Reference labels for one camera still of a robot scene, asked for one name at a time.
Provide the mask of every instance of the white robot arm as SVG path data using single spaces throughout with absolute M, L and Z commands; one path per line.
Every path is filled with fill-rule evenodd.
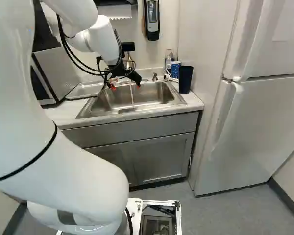
M 87 48 L 113 65 L 117 41 L 92 0 L 44 2 L 63 18 L 67 36 L 76 34 L 72 45 L 83 47 L 84 36 Z M 33 216 L 49 227 L 114 234 L 124 218 L 127 178 L 70 142 L 46 117 L 30 82 L 33 37 L 32 0 L 0 0 L 0 190 L 28 200 Z

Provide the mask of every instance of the white refrigerator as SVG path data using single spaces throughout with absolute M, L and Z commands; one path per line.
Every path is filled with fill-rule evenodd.
M 189 177 L 197 196 L 266 182 L 294 151 L 294 0 L 231 3 L 224 65 Z

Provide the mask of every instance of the countertop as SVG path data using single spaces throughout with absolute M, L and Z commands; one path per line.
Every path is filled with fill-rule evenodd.
M 172 84 L 178 90 L 178 84 L 175 82 Z M 75 119 L 75 117 L 89 99 L 64 101 L 57 107 L 44 110 L 61 130 L 203 110 L 203 102 L 194 93 L 182 94 L 182 97 L 186 101 L 185 105 L 83 119 Z

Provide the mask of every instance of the gray floor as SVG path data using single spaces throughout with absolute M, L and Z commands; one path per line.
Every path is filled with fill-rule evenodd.
M 180 200 L 183 235 L 294 235 L 294 217 L 267 186 L 194 198 L 187 182 L 133 192 L 148 200 Z M 55 235 L 26 214 L 15 235 Z

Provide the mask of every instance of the sink basin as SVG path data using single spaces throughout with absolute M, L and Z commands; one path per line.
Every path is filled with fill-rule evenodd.
M 169 82 L 145 80 L 140 87 L 129 82 L 115 85 L 116 90 L 104 88 L 98 97 L 90 99 L 79 118 L 137 112 L 185 104 L 182 96 Z

